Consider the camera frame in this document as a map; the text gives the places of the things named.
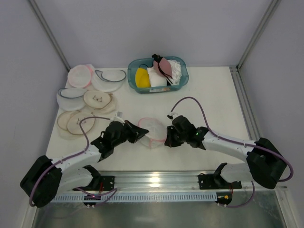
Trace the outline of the pink-trimmed mesh laundry bag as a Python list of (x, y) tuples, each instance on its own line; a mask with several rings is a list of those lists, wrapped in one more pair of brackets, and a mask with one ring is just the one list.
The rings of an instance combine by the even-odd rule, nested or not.
[(138, 121), (138, 127), (149, 131), (139, 141), (144, 146), (153, 149), (165, 143), (167, 139), (167, 129), (159, 120), (149, 117), (141, 118)]

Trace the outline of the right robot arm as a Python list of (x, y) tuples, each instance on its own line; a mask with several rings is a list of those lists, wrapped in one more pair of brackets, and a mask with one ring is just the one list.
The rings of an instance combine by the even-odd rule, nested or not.
[(183, 143), (192, 148), (216, 151), (241, 160), (241, 163), (221, 163), (212, 174), (215, 185), (223, 189), (239, 181), (255, 181), (267, 189), (274, 189), (287, 167), (286, 161), (266, 138), (258, 141), (239, 140), (212, 133), (207, 127), (195, 127), (182, 115), (168, 115), (165, 146), (174, 148)]

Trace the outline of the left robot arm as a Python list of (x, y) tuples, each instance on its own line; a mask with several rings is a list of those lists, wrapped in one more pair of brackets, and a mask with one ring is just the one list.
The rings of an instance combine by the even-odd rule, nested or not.
[(124, 142), (136, 143), (148, 132), (128, 120), (112, 121), (99, 137), (87, 142), (79, 152), (54, 159), (45, 155), (38, 157), (20, 182), (29, 197), (29, 205), (41, 208), (61, 192), (96, 186), (100, 175), (87, 166), (108, 158), (115, 147)]

